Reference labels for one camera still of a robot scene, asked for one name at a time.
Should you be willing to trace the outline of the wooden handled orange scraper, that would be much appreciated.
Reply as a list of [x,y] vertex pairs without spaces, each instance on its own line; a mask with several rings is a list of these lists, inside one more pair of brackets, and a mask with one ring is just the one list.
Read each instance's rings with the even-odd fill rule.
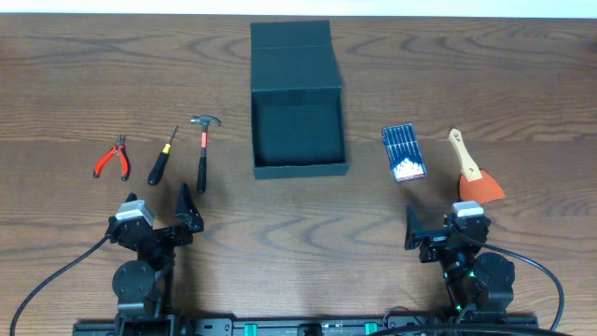
[[504,199],[506,194],[497,181],[485,170],[478,167],[470,156],[462,133],[455,128],[449,132],[449,141],[458,158],[461,177],[459,180],[459,196],[464,201],[489,203]]

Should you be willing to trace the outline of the black yellow screwdriver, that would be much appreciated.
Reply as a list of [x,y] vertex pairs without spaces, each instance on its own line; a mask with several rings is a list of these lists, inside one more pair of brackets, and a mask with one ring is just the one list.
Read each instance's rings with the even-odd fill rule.
[[166,144],[164,145],[164,148],[161,150],[159,156],[157,157],[157,160],[147,178],[147,184],[149,186],[156,186],[161,181],[167,161],[169,160],[169,157],[170,157],[172,142],[175,138],[177,130],[178,130],[178,126],[175,126],[169,140],[166,142]]

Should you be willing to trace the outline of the blue precision screwdriver set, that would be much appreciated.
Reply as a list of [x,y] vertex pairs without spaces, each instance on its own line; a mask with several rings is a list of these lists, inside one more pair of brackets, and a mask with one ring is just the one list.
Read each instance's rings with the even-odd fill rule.
[[423,155],[411,123],[384,127],[382,142],[397,183],[426,177]]

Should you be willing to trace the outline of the small claw hammer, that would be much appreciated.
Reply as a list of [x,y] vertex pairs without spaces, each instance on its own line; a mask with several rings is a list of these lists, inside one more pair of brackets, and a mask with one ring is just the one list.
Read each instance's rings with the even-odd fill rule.
[[222,125],[220,119],[210,116],[210,115],[200,115],[200,116],[193,116],[190,119],[192,124],[201,125],[201,155],[200,161],[198,166],[198,176],[197,176],[197,187],[196,190],[199,194],[203,194],[206,191],[207,187],[207,139],[208,139],[208,130],[211,124],[214,124],[217,127]]

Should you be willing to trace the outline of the dark green gift box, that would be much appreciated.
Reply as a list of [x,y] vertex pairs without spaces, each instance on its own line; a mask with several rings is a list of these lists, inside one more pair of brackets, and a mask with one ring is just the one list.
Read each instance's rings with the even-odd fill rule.
[[250,28],[255,178],[345,175],[342,80],[329,22]]

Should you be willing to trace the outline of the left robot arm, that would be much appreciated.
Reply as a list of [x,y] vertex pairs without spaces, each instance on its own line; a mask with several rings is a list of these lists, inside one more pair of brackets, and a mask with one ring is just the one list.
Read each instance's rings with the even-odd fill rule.
[[175,226],[153,227],[154,212],[132,193],[108,219],[110,243],[136,253],[115,272],[112,288],[118,298],[117,335],[192,335],[193,323],[174,309],[175,249],[193,243],[204,221],[193,202],[187,183],[180,186],[174,215]]

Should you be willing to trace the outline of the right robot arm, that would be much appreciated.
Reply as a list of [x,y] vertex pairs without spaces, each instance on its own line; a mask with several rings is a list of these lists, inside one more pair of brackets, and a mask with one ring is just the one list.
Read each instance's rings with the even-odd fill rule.
[[491,225],[484,209],[475,201],[454,203],[443,227],[434,230],[423,225],[412,206],[406,214],[405,248],[417,248],[422,263],[441,265],[453,321],[506,323],[515,266],[497,253],[480,251]]

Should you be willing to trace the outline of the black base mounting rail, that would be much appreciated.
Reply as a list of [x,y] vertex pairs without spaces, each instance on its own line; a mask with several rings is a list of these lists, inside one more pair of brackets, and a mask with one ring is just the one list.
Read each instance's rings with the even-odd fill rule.
[[121,327],[114,321],[107,323],[77,323],[73,336],[118,335],[195,335],[195,336],[267,336],[267,335],[369,335],[398,327],[418,327],[439,323],[431,316],[393,315],[384,319],[291,319],[291,320],[232,320],[204,318],[192,322],[125,322]]

